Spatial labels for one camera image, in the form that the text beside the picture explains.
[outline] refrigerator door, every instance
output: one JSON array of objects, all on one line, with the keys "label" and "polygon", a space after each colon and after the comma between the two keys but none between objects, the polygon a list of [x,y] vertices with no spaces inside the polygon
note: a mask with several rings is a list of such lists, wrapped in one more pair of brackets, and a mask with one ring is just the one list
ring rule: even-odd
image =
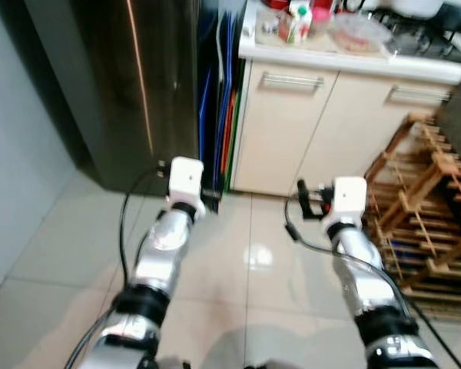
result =
[{"label": "refrigerator door", "polygon": [[197,157],[197,0],[25,3],[106,188]]}]

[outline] tiled floor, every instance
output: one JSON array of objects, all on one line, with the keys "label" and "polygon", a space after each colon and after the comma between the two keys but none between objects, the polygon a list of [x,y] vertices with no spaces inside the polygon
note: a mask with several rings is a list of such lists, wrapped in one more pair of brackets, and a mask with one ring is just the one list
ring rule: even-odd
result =
[{"label": "tiled floor", "polygon": [[[72,178],[0,290],[0,369],[63,367],[107,308],[121,286],[121,201],[83,171]],[[131,202],[130,260],[162,204]],[[365,367],[330,258],[293,244],[282,222],[282,201],[228,195],[219,216],[196,225],[160,355],[206,369],[270,359],[303,368]],[[325,242],[315,224],[303,231]],[[461,357],[461,325],[436,326]],[[454,367],[425,328],[423,335],[441,367]]]}]

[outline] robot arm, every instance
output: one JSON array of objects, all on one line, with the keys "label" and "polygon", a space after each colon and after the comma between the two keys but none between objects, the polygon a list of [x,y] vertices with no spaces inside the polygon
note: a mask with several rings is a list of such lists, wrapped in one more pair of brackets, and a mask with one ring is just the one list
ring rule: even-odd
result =
[{"label": "robot arm", "polygon": [[[333,251],[383,270],[378,250],[360,229],[366,206],[365,180],[337,178],[332,192],[333,198],[322,204],[329,211],[321,219],[321,226],[331,240]],[[334,258],[333,267],[366,348],[369,369],[437,367],[418,335],[416,322],[391,283],[365,264],[349,258]]]},{"label": "robot arm", "polygon": [[152,227],[128,287],[113,301],[114,310],[80,369],[184,367],[173,358],[156,363],[155,355],[191,229],[205,216],[202,171],[200,161],[181,157],[172,161],[168,210]]}]

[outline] kitchen counter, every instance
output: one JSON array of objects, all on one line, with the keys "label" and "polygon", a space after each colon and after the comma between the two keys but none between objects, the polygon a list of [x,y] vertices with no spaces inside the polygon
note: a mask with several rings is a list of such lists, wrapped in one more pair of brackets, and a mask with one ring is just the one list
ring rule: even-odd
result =
[{"label": "kitchen counter", "polygon": [[257,12],[268,9],[259,0],[248,0],[239,42],[239,56],[248,60],[302,65],[315,68],[385,75],[419,81],[458,85],[461,64],[427,58],[379,55],[351,55],[339,51],[319,51],[292,45],[262,45],[255,42]]}]

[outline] kitchen cabinet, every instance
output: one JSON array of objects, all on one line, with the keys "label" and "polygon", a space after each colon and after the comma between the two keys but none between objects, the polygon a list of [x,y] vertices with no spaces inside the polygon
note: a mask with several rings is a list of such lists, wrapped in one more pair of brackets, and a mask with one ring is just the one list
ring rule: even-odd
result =
[{"label": "kitchen cabinet", "polygon": [[234,189],[289,191],[338,74],[253,62]]},{"label": "kitchen cabinet", "polygon": [[364,175],[410,111],[435,112],[451,86],[341,72],[297,178],[310,188]]}]

